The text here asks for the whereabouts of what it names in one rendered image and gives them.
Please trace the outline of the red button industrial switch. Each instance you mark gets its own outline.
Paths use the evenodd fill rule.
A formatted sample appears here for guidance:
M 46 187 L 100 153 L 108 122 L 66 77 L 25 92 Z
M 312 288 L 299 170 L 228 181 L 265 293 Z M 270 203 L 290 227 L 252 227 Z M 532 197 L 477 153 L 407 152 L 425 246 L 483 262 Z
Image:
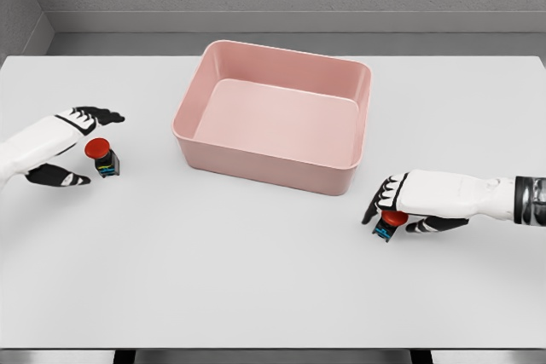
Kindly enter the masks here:
M 108 140 L 104 138 L 89 140 L 84 147 L 84 153 L 94 160 L 95 168 L 102 178 L 120 174 L 119 158 Z
M 402 211 L 383 211 L 372 233 L 388 243 L 396 233 L 399 226 L 409 220 L 409 215 Z

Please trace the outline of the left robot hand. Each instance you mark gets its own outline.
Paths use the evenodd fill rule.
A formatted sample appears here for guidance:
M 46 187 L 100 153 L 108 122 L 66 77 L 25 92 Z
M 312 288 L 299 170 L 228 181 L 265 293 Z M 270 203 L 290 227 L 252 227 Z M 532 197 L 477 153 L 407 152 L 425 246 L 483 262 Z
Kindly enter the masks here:
M 97 128 L 118 124 L 125 118 L 99 107 L 72 107 L 40 119 L 5 142 L 20 152 L 20 163 L 27 181 L 54 188 L 87 185 L 90 179 L 49 161 L 74 147 Z

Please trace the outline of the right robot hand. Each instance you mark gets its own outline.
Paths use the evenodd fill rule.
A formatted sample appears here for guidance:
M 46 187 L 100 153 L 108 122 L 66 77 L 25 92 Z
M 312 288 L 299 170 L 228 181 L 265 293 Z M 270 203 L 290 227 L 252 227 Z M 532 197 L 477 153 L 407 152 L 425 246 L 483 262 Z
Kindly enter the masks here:
M 468 224 L 478 214 L 473 191 L 477 178 L 440 171 L 411 170 L 387 177 L 365 211 L 362 223 L 369 223 L 383 211 L 400 211 L 418 217 L 408 233 L 439 233 Z

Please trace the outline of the pink plastic basket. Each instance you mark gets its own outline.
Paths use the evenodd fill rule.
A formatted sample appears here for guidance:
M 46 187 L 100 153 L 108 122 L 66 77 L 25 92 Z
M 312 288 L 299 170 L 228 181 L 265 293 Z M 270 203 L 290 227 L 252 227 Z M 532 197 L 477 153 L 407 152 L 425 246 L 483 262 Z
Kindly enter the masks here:
M 171 130 L 193 168 L 342 195 L 362 160 L 371 83 L 362 62 L 218 40 Z

